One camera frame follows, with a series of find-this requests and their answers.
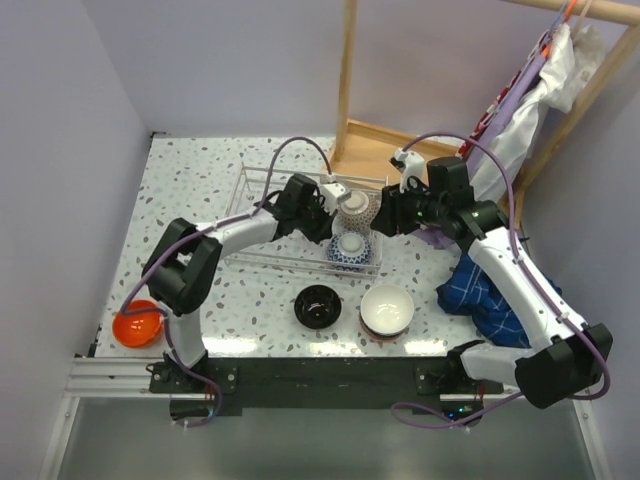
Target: red bowl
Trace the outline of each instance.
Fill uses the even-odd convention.
[[[151,300],[134,300],[127,311],[155,308]],[[113,336],[125,347],[140,348],[151,345],[162,333],[162,315],[160,312],[145,312],[134,315],[122,315],[118,312],[111,325]]]

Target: wire dish rack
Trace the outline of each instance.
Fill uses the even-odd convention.
[[[279,190],[284,187],[287,180],[294,173],[306,175],[318,183],[326,183],[325,173],[296,172],[293,170],[274,169],[269,190]],[[231,192],[225,215],[227,217],[246,211],[260,200],[267,179],[267,169],[262,167],[249,167],[244,163],[238,173],[234,188]],[[352,191],[360,190],[380,201],[380,189],[387,185],[387,180],[366,177],[352,177],[336,175],[336,180],[344,183]],[[333,222],[333,233],[344,231],[339,218]],[[358,266],[355,271],[343,270],[353,268],[346,263],[331,262],[327,259],[327,246],[329,240],[324,240],[320,245],[310,242],[298,231],[272,243],[254,245],[225,258],[227,265],[250,264],[267,265],[283,270],[302,270],[329,275],[340,275],[374,279],[380,271],[382,264],[382,252],[384,236],[379,232],[370,231],[367,235],[371,244],[371,261],[367,265]]]

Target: gray floor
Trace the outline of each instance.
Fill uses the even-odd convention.
[[[387,411],[248,410],[188,431],[166,400],[84,400],[61,479],[591,479],[573,406],[518,401],[470,433]]]

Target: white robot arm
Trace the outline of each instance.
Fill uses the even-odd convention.
[[[420,225],[441,227],[500,290],[531,345],[519,349],[477,341],[459,346],[450,353],[458,366],[452,375],[518,386],[539,408],[597,383],[600,360],[607,358],[612,344],[607,328],[590,327],[560,298],[520,242],[510,237],[507,219],[494,202],[475,201],[462,160],[429,162],[427,187],[420,180],[424,160],[408,153],[399,150],[391,160],[403,173],[402,181],[383,189],[382,207],[371,227],[387,236],[408,234]],[[562,313],[553,311],[550,303]]]
[[[210,231],[189,242],[160,266],[148,281],[151,296],[168,307],[174,351],[182,363],[192,368],[207,355],[200,330],[199,307],[211,289],[218,262],[251,245],[272,242],[301,231],[310,241],[331,238],[331,226],[338,206],[351,195],[348,187],[333,182],[316,184],[304,175],[293,175],[275,202],[262,209],[247,210],[245,217],[227,221],[191,224],[183,219],[169,224],[143,273],[172,245],[196,231]],[[220,228],[215,224],[226,224]],[[191,255],[188,263],[179,253]]]

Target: towel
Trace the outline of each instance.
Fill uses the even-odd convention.
[[[551,286],[562,294],[551,280]],[[438,305],[451,315],[470,315],[478,331],[500,347],[530,348],[511,307],[471,257],[463,255],[452,277],[437,288]]]

